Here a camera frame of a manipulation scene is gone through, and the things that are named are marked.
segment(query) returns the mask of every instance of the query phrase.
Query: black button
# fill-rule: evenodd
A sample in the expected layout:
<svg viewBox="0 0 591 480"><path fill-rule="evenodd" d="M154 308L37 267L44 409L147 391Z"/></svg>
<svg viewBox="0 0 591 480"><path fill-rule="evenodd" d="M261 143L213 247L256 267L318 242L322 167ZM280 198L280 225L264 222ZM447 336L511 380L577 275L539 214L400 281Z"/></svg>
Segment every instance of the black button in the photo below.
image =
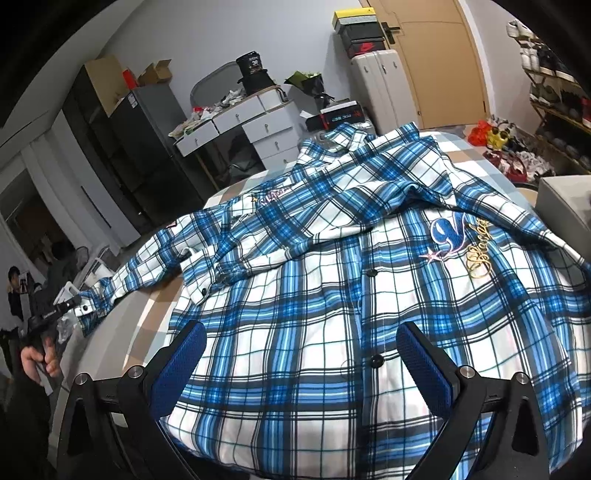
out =
<svg viewBox="0 0 591 480"><path fill-rule="evenodd" d="M379 368L384 364L384 357L381 355L374 355L369 363L371 368Z"/></svg>

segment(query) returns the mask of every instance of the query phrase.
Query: gold script embroidery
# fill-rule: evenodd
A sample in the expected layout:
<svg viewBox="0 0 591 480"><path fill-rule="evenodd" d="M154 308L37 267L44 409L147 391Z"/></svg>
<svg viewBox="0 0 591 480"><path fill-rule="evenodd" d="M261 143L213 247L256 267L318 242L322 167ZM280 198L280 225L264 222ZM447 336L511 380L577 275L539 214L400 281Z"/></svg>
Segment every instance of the gold script embroidery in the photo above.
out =
<svg viewBox="0 0 591 480"><path fill-rule="evenodd" d="M491 259L488 256L488 242L492 240L492 236L488 231L490 225L491 223L482 219L477 219L476 225L468 224L478 234L478 243L468 247L466 256L468 274L472 278L486 277L492 271ZM476 273L479 267L484 268L484 273Z"/></svg>

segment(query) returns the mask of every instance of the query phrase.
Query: plaid shirt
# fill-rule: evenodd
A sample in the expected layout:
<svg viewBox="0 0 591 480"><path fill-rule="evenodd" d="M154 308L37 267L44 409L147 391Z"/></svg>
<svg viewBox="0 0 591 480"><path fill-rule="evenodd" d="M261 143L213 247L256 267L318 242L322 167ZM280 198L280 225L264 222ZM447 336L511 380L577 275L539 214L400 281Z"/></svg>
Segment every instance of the plaid shirt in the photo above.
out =
<svg viewBox="0 0 591 480"><path fill-rule="evenodd" d="M207 348L162 419L179 446L264 477L404 478L441 426L396 349L412 320L458 365L526 372L559 465L589 414L589 266L414 125L331 136L335 149L306 141L288 174L155 234L83 293L85 332L180 265L170 333L199 320Z"/></svg>

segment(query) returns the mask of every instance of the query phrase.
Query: yellow box lid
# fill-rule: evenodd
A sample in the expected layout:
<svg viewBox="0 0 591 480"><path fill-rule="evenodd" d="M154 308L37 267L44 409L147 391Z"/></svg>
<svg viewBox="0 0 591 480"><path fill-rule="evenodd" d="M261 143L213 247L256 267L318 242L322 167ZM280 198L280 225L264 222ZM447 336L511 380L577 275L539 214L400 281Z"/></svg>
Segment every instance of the yellow box lid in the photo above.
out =
<svg viewBox="0 0 591 480"><path fill-rule="evenodd" d="M333 17L333 28L336 27L336 23L339 18L360 17L362 15L375 15L375 10L372 7L348 8L346 10L337 10Z"/></svg>

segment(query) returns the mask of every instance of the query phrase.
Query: hand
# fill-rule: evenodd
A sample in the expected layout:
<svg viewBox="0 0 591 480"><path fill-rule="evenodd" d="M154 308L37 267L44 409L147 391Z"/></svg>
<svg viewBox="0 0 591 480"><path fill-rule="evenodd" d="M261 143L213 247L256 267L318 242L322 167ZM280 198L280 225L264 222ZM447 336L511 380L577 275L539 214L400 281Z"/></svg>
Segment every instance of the hand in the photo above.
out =
<svg viewBox="0 0 591 480"><path fill-rule="evenodd" d="M56 346L52 338L46 337L43 340L43 346L45 347L45 358L35 347L26 346L21 350L22 368L27 376L38 384L41 384L41 377L39 377L36 362L43 362L45 360L45 369L52 378L57 377L61 373L60 363L56 354Z"/></svg>

